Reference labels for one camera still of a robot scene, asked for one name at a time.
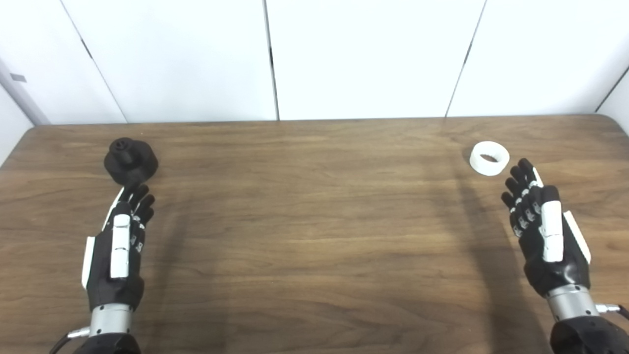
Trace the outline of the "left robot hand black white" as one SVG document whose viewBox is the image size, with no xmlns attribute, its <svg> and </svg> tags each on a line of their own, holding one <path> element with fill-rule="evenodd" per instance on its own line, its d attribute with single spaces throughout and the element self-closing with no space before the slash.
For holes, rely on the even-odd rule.
<svg viewBox="0 0 629 354">
<path fill-rule="evenodd" d="M 144 294 L 140 275 L 146 226 L 155 197 L 144 183 L 130 183 L 114 198 L 101 231 L 87 238 L 81 283 L 90 310 L 124 304 L 137 310 Z"/>
</svg>

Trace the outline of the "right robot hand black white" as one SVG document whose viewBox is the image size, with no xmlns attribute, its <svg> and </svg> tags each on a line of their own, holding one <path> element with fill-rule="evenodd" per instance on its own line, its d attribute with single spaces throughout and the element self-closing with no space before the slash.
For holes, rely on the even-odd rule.
<svg viewBox="0 0 629 354">
<path fill-rule="evenodd" d="M 510 169 L 507 191 L 501 199 L 525 264 L 523 271 L 541 296 L 567 285 L 589 288 L 586 244 L 575 237 L 576 226 L 564 213 L 556 186 L 544 184 L 537 168 L 526 158 Z"/>
</svg>

